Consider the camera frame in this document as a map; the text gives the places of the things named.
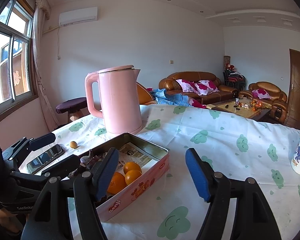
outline brown leather armchair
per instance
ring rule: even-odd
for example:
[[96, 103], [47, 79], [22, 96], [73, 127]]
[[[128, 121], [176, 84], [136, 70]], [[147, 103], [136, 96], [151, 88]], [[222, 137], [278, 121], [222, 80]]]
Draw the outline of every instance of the brown leather armchair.
[[139, 97], [139, 104], [140, 105], [152, 105], [156, 104], [157, 101], [153, 98], [150, 92], [141, 84], [137, 82], [137, 90], [138, 90], [138, 97]]
[[[254, 98], [252, 91], [262, 88], [266, 90], [271, 96], [271, 99], [259, 99]], [[271, 108], [270, 117], [277, 120], [279, 123], [284, 123], [288, 113], [288, 97], [276, 85], [269, 82], [257, 82], [249, 85], [249, 90], [243, 90], [239, 92], [239, 97], [246, 97], [249, 99], [260, 100], [262, 103], [268, 105]]]
[[[200, 80], [212, 80], [220, 91], [211, 93], [206, 96], [199, 96], [191, 92], [183, 92], [181, 86], [176, 81], [177, 79], [185, 79], [191, 82], [199, 82]], [[160, 81], [159, 89], [163, 88], [167, 90], [168, 94], [183, 94], [189, 96], [192, 99], [197, 100], [202, 105], [208, 105], [229, 100], [236, 97], [236, 95], [238, 94], [238, 90], [236, 88], [221, 85], [220, 79], [218, 79], [214, 74], [201, 71], [186, 71], [173, 73], [167, 78], [164, 78]]]

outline white tablecloth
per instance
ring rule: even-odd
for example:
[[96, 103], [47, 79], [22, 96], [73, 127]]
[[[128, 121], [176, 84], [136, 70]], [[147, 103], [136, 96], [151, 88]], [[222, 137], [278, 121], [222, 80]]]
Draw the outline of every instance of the white tablecloth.
[[[138, 136], [169, 149], [170, 170], [127, 208], [102, 223], [110, 240], [196, 238], [209, 204], [198, 196], [186, 167], [185, 152], [190, 147], [228, 178], [255, 178], [283, 240], [292, 239], [300, 230], [300, 175], [290, 166], [300, 131], [208, 109], [170, 105], [140, 108], [145, 128]], [[66, 150], [60, 160], [115, 137], [106, 132], [103, 119], [91, 115], [54, 133], [54, 144]], [[78, 143], [77, 149], [69, 147], [72, 140]], [[20, 170], [26, 172], [26, 163], [51, 146], [32, 152]], [[69, 203], [74, 238], [81, 239], [73, 199]], [[223, 239], [229, 239], [234, 212], [232, 199]], [[167, 221], [172, 215], [180, 218], [178, 224], [171, 218]]]

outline pillow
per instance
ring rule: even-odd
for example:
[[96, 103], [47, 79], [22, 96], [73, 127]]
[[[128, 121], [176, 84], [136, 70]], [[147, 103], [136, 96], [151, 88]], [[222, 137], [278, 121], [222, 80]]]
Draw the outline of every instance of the pillow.
[[189, 104], [193, 107], [197, 107], [197, 108], [207, 108], [206, 105], [202, 105], [200, 104], [197, 100], [189, 98]]
[[192, 93], [198, 94], [197, 88], [195, 87], [193, 82], [190, 82], [185, 79], [177, 79], [176, 81], [182, 87], [183, 92], [192, 92]]
[[200, 96], [206, 96], [208, 94], [211, 94], [213, 91], [212, 89], [208, 88], [206, 85], [201, 84], [200, 82], [194, 84], [197, 88], [197, 91], [199, 92]]
[[263, 98], [271, 99], [271, 96], [268, 94], [268, 92], [262, 88], [253, 90], [252, 95], [253, 95], [253, 97], [259, 98], [259, 99], [263, 99]]
[[213, 92], [219, 92], [217, 86], [212, 82], [212, 80], [200, 80], [201, 84], [207, 86]]

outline coffee table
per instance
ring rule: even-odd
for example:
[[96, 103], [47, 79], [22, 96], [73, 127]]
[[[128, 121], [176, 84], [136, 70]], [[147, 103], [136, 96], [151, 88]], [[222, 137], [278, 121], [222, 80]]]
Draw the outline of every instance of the coffee table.
[[[246, 99], [246, 98], [240, 98], [240, 102], [242, 102], [242, 103], [249, 103], [250, 101], [251, 100]], [[257, 111], [254, 112], [252, 110], [252, 107], [250, 107], [249, 109], [245, 109], [243, 107], [237, 107], [237, 108], [240, 108], [240, 110], [236, 110], [236, 107], [234, 107], [234, 105], [235, 105], [235, 99], [231, 99], [231, 100], [226, 100], [226, 101], [222, 101], [219, 103], [215, 103], [210, 106], [211, 106], [211, 110], [237, 114], [239, 116], [242, 116], [242, 117], [245, 117], [248, 119], [252, 119], [257, 122], [265, 122], [271, 111], [271, 109], [269, 109], [269, 108], [262, 108], [262, 109], [258, 109]]]

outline cushion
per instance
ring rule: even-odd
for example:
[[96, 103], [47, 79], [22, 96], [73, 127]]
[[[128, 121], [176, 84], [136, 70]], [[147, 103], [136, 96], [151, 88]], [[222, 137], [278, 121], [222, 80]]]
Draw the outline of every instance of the cushion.
[[253, 95], [253, 97], [259, 98], [259, 99], [263, 99], [263, 98], [271, 99], [271, 96], [269, 96], [268, 92], [262, 88], [253, 90], [252, 95]]
[[193, 99], [193, 98], [189, 98], [189, 104], [193, 107], [197, 107], [197, 108], [207, 108], [206, 105], [202, 105], [200, 104], [197, 100]]
[[201, 72], [201, 71], [184, 71], [184, 72], [177, 72], [169, 75], [174, 79], [185, 79], [191, 82], [199, 82], [199, 80], [212, 80], [215, 81], [217, 77], [209, 72]]
[[201, 84], [207, 86], [209, 89], [211, 89], [212, 92], [219, 91], [217, 86], [214, 84], [214, 82], [212, 80], [200, 80], [199, 82]]
[[60, 105], [57, 105], [56, 112], [58, 114], [63, 114], [65, 112], [69, 112], [70, 114], [72, 114], [86, 107], [87, 107], [86, 98], [74, 98], [66, 102], [63, 102]]
[[209, 105], [217, 102], [220, 102], [220, 95], [218, 95], [218, 93], [211, 93], [206, 96], [201, 96], [202, 105]]
[[206, 96], [206, 95], [211, 94], [213, 92], [212, 89], [208, 88], [204, 84], [201, 84], [200, 82], [195, 83], [194, 85], [197, 88], [198, 94], [200, 96]]
[[183, 92], [192, 92], [192, 93], [198, 94], [197, 88], [193, 82], [190, 82], [185, 79], [177, 79], [176, 81], [182, 87]]

